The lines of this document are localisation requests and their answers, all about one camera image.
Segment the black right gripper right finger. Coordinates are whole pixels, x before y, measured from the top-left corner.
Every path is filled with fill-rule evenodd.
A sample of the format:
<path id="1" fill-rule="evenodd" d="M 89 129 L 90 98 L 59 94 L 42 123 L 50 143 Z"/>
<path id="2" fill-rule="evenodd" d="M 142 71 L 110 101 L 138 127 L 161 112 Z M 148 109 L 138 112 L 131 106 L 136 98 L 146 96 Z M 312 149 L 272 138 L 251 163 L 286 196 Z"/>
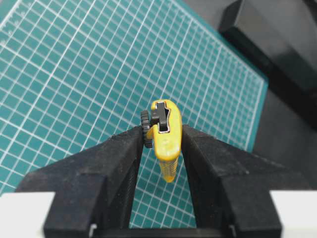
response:
<path id="1" fill-rule="evenodd" d="M 181 150 L 198 228 L 279 235 L 282 224 L 270 191 L 312 189 L 301 173 L 188 125 Z"/>

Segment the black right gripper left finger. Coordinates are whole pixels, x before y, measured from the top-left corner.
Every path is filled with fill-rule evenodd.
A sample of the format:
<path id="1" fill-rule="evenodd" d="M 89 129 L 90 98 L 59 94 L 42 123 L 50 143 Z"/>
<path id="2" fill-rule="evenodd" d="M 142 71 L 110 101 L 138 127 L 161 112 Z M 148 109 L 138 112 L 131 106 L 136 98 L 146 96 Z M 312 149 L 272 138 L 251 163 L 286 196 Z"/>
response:
<path id="1" fill-rule="evenodd" d="M 17 192 L 54 192 L 46 235 L 88 235 L 129 227 L 143 151 L 136 126 L 105 142 L 29 172 Z"/>

